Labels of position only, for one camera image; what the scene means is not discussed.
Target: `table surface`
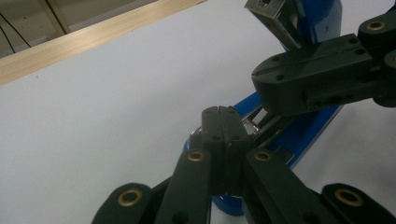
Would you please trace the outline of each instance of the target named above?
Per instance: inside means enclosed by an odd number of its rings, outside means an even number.
[[[204,2],[1,86],[0,223],[90,223],[115,188],[170,176],[201,111],[254,92],[252,70],[283,51],[245,3]],[[393,1],[343,4],[348,34]],[[372,100],[345,105],[294,172],[396,214],[394,120]]]

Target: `white tabletop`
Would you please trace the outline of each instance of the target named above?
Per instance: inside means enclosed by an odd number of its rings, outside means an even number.
[[[90,223],[115,188],[170,176],[201,111],[254,92],[252,70],[283,51],[245,3],[207,1],[0,87],[0,223]],[[392,3],[345,2],[343,34]],[[346,105],[295,172],[396,214],[394,120],[371,100]]]

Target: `wire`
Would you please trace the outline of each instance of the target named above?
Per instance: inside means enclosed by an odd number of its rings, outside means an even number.
[[[8,44],[9,44],[9,46],[12,49],[12,52],[15,53],[15,49],[12,47],[11,42],[9,42],[8,36],[6,35],[6,32],[4,32],[3,27],[1,27],[1,25],[0,25],[0,30],[3,32],[3,35],[6,37],[6,40],[7,40]]]
[[[3,20],[18,34],[18,36],[23,40],[23,42],[25,42],[25,44],[27,46],[29,46],[29,48],[31,48],[32,46],[30,46],[30,44],[23,38],[23,36],[20,34],[20,32],[18,32],[17,29],[15,29],[15,27],[6,19],[6,17],[3,16],[3,14],[0,12],[0,16],[3,18]]]

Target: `silver metal piece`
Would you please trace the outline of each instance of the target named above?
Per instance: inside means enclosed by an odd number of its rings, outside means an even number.
[[[253,13],[288,50],[299,49],[305,41],[297,28],[299,11],[292,0],[248,0]]]

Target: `wooden edge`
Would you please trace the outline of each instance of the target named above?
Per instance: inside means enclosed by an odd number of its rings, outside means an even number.
[[[92,49],[205,0],[159,0],[0,59],[0,85]]]

